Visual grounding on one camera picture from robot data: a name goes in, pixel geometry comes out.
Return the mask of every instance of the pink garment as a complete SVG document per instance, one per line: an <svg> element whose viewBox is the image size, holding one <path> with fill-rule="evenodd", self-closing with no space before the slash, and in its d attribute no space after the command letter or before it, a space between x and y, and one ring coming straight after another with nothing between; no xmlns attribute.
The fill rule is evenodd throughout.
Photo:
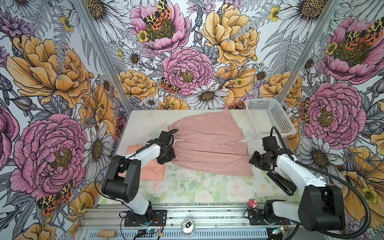
<svg viewBox="0 0 384 240"><path fill-rule="evenodd" d="M250 156L245 137L230 110L183 118L168 130L179 129L173 145L173 163L190 170L221 175L251 176Z"/></svg>
<svg viewBox="0 0 384 240"><path fill-rule="evenodd" d="M137 151L142 146L134 145L127 148L127 154ZM158 164L157 159L152 159L147 165L145 165L140 172L140 180L164 180L167 164ZM119 176L125 177L125 173L119 173Z"/></svg>

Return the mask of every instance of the floral wallpaper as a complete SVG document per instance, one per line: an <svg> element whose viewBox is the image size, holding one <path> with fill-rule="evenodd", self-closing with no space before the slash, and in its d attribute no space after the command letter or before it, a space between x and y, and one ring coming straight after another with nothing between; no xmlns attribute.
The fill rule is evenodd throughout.
<svg viewBox="0 0 384 240"><path fill-rule="evenodd" d="M0 1L4 239L75 239L126 122L93 44L73 21L79 16L67 0Z"/></svg>
<svg viewBox="0 0 384 240"><path fill-rule="evenodd" d="M245 99L279 95L327 0L86 3L134 109L243 109ZM81 25L73 7L65 16ZM299 160L350 182L369 203L371 229L359 239L384 237L383 17L382 1L341 1L282 104ZM324 179L342 189L353 231L361 204Z"/></svg>

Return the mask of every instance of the pink peony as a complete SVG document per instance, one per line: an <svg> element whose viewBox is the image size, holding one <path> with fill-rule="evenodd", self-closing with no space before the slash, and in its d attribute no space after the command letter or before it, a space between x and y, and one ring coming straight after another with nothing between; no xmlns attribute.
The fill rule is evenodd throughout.
<svg viewBox="0 0 384 240"><path fill-rule="evenodd" d="M19 123L7 108L0 106L0 170L7 164L12 142L19 134Z"/></svg>
<svg viewBox="0 0 384 240"><path fill-rule="evenodd" d="M16 142L11 189L31 193L37 200L56 195L69 181L77 187L85 175L83 164L87 133L65 114L26 127Z"/></svg>
<svg viewBox="0 0 384 240"><path fill-rule="evenodd" d="M189 29L190 23L189 18L184 18L183 13L180 12L179 6L175 6L168 0L168 7L172 10L172 16L170 23L174 27L174 33L172 37L162 37L155 39L154 41L149 39L144 41L144 46L152 54L159 55L163 52L170 52L175 50L180 46L185 46L189 38ZM131 32L134 34L140 33L140 31L147 31L147 25L144 23L143 18L149 15L154 15L157 11L157 2L154 7L148 5L147 8L144 8L140 5L140 8L131 9Z"/></svg>
<svg viewBox="0 0 384 240"><path fill-rule="evenodd" d="M163 66L164 77L171 85L179 87L179 94L183 96L212 81L211 61L192 48L178 48L163 60Z"/></svg>
<svg viewBox="0 0 384 240"><path fill-rule="evenodd" d="M322 83L310 97L308 115L310 122L304 124L305 133L329 142L332 149L349 146L366 120L357 89L347 83Z"/></svg>
<svg viewBox="0 0 384 240"><path fill-rule="evenodd" d="M374 22L365 23L347 17L334 31L334 35L328 40L327 54L322 63L322 68L327 76L331 75L339 81L349 81L352 84L362 84L375 76L384 67L384 41L383 37L373 45L358 45L353 50L345 48L345 33L355 30L362 32L368 29Z"/></svg>

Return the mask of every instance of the folded orange cloth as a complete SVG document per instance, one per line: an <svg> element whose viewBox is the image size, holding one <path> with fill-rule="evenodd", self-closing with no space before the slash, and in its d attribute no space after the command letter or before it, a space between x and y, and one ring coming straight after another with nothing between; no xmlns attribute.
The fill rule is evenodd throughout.
<svg viewBox="0 0 384 240"><path fill-rule="evenodd" d="M127 148L127 154L133 153L140 149L142 146L134 145ZM140 180L164 180L167 164L158 164L157 159L152 159L147 165L145 165L140 172ZM125 173L119 173L119 176L125 177Z"/></svg>

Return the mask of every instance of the white plastic basket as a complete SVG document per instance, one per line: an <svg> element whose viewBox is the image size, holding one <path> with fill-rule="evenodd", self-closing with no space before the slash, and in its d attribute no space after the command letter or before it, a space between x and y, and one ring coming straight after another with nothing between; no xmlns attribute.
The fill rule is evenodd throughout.
<svg viewBox="0 0 384 240"><path fill-rule="evenodd" d="M271 127L275 126L282 137L296 133L296 129L283 107L274 98L246 99L245 106L251 117L256 135L269 136Z"/></svg>

